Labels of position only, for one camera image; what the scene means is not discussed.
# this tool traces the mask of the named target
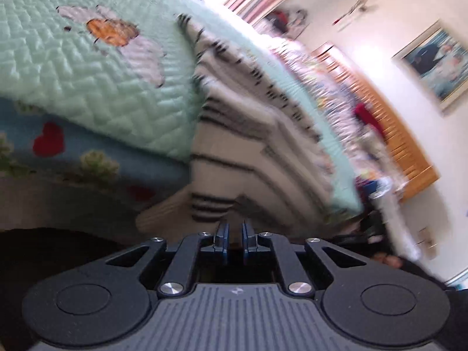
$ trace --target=wooden bed frame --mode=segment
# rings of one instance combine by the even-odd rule
[[[408,177],[403,200],[421,192],[438,179],[420,146],[386,100],[361,71],[335,45],[327,42],[312,52],[339,83],[346,83],[364,102],[371,103],[373,115],[384,129],[388,152]]]

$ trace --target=framed picture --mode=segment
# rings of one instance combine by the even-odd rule
[[[420,80],[444,110],[468,89],[467,49],[437,21],[394,58]]]

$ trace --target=red cloth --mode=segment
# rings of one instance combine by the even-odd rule
[[[354,109],[354,114],[361,119],[364,124],[372,125],[377,132],[380,133],[382,139],[385,141],[385,134],[383,133],[382,126],[378,123],[377,119],[368,111],[364,103],[359,103]]]
[[[273,11],[274,14],[276,14],[276,17],[278,17],[278,19],[284,24],[284,25],[287,25],[288,24],[288,17],[286,16],[286,14],[283,12],[283,11],[279,11],[279,10],[274,10]]]

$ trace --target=metal screw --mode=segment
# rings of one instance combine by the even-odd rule
[[[159,290],[164,294],[174,295],[179,294],[183,290],[183,286],[177,282],[166,282],[161,285]]]
[[[288,286],[288,289],[296,294],[306,294],[312,290],[312,286],[307,282],[293,282]]]

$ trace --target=mint green quilt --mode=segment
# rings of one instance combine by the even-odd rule
[[[177,26],[190,14],[254,56],[313,117],[332,158],[336,211],[361,206],[354,173],[315,102],[232,12],[202,0],[2,0],[0,97],[118,139],[188,161],[203,97],[193,52]]]

